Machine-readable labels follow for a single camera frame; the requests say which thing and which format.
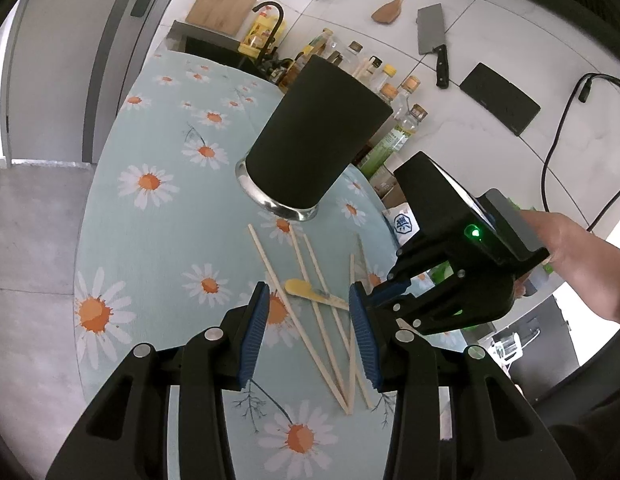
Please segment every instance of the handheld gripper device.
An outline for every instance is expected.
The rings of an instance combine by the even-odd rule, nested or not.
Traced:
[[[419,231],[398,251],[387,281],[349,308],[366,377],[397,392],[383,480],[440,479],[439,386],[451,391],[454,480],[574,479],[565,457],[511,380],[480,346],[434,348],[423,335],[507,314],[514,281],[548,251],[503,195],[472,197],[425,153],[395,176]],[[449,262],[453,273],[418,298],[410,279]]]
[[[136,345],[88,405],[47,480],[167,480],[170,386],[179,391],[182,480],[234,480],[221,390],[240,391],[257,363],[269,312],[259,282],[250,302],[184,346]]]

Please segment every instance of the black power cable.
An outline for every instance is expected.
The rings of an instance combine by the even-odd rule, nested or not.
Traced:
[[[543,200],[543,208],[547,212],[550,211],[550,208],[548,207],[548,200],[545,194],[545,177],[547,176],[548,167],[550,165],[550,159],[552,158],[552,154],[554,153],[554,150],[556,150],[556,146],[558,144],[558,137],[560,136],[560,131],[563,128],[563,123],[565,122],[565,118],[568,116],[568,110],[570,110],[570,106],[574,100],[574,97],[576,97],[576,92],[578,92],[578,89],[583,84],[583,81],[585,81],[585,84],[583,85],[583,88],[580,94],[578,95],[578,100],[581,101],[582,103],[587,101],[587,97],[589,96],[590,90],[592,88],[592,81],[594,79],[599,79],[599,78],[605,79],[606,81],[609,81],[613,85],[616,85],[618,86],[618,88],[620,88],[620,79],[618,79],[617,77],[614,77],[608,74],[601,74],[601,73],[594,73],[594,72],[588,72],[587,74],[582,76],[581,79],[579,79],[578,82],[576,83],[576,86],[574,86],[574,89],[570,95],[570,99],[568,99],[568,103],[565,105],[565,110],[563,110],[563,115],[561,116],[560,121],[558,122],[558,128],[554,136],[554,142],[552,142],[550,151],[548,152],[547,157],[545,157],[545,161],[543,162],[543,168],[541,171],[541,199]],[[612,204],[616,202],[619,196],[620,196],[620,189],[618,193],[616,193],[612,197],[612,199],[607,204],[605,204],[605,207],[603,207],[603,209],[596,216],[594,221],[588,226],[587,228],[588,231],[591,231],[596,226],[596,224],[598,224],[599,220],[603,217],[603,215],[607,212],[607,210],[611,208]]]

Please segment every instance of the stainless steel cup base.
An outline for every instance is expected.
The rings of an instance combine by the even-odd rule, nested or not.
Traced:
[[[305,222],[306,220],[311,220],[316,216],[319,209],[318,204],[308,209],[297,209],[296,207],[290,207],[277,202],[273,198],[266,195],[254,183],[250,177],[250,174],[248,174],[248,169],[245,166],[245,157],[237,162],[236,167],[234,168],[234,174],[236,175],[236,179],[245,193],[253,199],[254,202],[276,216],[280,216],[286,220],[296,220],[298,222]]]

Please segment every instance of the knife handle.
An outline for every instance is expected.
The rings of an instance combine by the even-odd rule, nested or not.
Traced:
[[[447,88],[450,84],[450,67],[447,64],[447,46],[445,44],[434,47],[432,52],[437,53],[437,86]]]

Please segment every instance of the cleaver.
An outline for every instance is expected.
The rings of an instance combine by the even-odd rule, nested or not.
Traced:
[[[437,54],[437,86],[447,88],[450,84],[450,68],[447,64],[445,25],[441,4],[423,7],[417,14],[419,26],[419,54]]]

